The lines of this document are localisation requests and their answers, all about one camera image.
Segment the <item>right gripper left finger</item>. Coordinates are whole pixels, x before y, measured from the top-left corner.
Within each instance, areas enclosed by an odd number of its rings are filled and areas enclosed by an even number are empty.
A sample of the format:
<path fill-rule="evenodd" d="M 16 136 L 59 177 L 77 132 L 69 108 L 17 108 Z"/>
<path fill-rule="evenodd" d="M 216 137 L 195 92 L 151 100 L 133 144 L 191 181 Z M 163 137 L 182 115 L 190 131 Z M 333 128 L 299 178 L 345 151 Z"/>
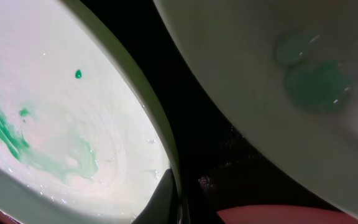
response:
<path fill-rule="evenodd" d="M 178 195 L 171 169 L 160 179 L 151 199 L 132 224 L 177 224 Z"/>

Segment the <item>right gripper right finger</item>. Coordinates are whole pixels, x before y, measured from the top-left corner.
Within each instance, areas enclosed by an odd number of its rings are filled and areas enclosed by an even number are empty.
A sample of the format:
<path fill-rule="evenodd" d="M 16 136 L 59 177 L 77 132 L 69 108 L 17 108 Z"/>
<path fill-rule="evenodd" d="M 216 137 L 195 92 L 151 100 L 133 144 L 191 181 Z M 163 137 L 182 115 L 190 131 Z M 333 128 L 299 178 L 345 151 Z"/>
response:
<path fill-rule="evenodd" d="M 224 224 L 203 197 L 187 195 L 183 199 L 183 220 L 189 224 Z"/>

